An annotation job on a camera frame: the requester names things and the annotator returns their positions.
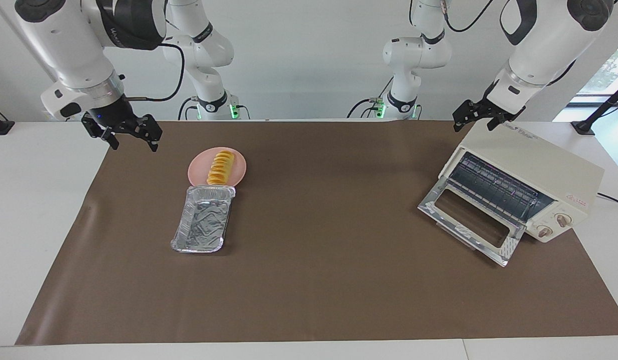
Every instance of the oven knob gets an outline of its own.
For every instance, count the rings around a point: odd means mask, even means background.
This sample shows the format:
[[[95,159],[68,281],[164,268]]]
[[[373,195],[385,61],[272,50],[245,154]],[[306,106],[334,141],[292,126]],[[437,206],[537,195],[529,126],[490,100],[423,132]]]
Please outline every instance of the oven knob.
[[[539,226],[538,227],[538,237],[542,238],[542,237],[547,237],[549,235],[553,234],[553,230],[551,230],[550,227],[546,227],[546,226]]]
[[[557,214],[555,220],[558,221],[558,225],[562,228],[567,227],[571,223],[571,217],[565,214]]]

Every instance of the foil container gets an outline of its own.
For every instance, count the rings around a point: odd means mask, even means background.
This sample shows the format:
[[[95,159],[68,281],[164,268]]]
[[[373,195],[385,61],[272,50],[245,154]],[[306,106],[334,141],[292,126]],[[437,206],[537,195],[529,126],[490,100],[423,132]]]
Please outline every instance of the foil container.
[[[191,186],[171,248],[180,253],[214,253],[220,250],[224,244],[233,198],[235,187]]]

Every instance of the brown table mat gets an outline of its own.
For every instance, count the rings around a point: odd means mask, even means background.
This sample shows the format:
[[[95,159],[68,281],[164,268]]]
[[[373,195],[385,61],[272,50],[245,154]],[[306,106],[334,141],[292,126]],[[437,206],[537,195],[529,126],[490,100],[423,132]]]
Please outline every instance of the brown table mat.
[[[107,153],[17,344],[618,335],[574,232],[504,269],[416,209],[466,133],[451,123],[161,126],[157,153]],[[215,146],[248,162],[226,243],[177,253],[187,166]]]

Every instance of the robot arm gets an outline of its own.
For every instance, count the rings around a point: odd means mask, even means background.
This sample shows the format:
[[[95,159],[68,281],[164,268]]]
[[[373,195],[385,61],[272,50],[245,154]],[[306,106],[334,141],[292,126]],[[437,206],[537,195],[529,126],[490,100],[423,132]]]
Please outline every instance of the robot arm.
[[[185,53],[185,71],[197,92],[197,107],[202,119],[234,119],[238,98],[231,95],[222,84],[220,74],[214,69],[233,61],[230,41],[213,28],[201,0],[170,0],[173,24],[181,35],[167,38],[166,43],[176,44]],[[164,48],[164,56],[179,64],[179,53]]]
[[[442,10],[440,0],[418,0],[411,16],[420,37],[395,38],[384,46],[384,62],[393,69],[391,90],[383,98],[385,117],[411,117],[421,85],[415,69],[441,68],[451,59]]]
[[[82,123],[91,137],[116,149],[115,133],[143,139],[157,150],[162,129],[153,116],[137,117],[124,96],[121,78],[104,56],[103,45],[155,49],[165,32],[163,0],[17,0],[25,35],[58,76],[42,100],[58,119],[87,111]]]
[[[509,0],[500,25],[515,51],[477,103],[453,112],[454,128],[492,117],[490,130],[513,121],[535,94],[570,68],[600,35],[613,0]]]

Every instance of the green indicator light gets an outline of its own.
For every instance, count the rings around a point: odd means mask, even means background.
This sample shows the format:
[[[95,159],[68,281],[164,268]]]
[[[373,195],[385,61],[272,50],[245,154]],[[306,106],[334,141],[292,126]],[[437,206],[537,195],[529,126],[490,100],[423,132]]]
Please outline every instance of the green indicator light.
[[[422,107],[420,105],[416,105],[416,107],[414,107],[414,109],[413,109],[413,114],[411,115],[412,119],[416,118],[416,111],[418,110],[418,108],[420,108],[420,112],[418,113],[418,116],[420,116],[422,114]]]
[[[380,111],[378,112],[378,117],[379,118],[384,118],[384,112],[387,110],[387,105],[382,104],[382,107],[380,108]]]
[[[231,104],[231,117],[233,117],[234,119],[240,117],[240,112],[233,104]]]

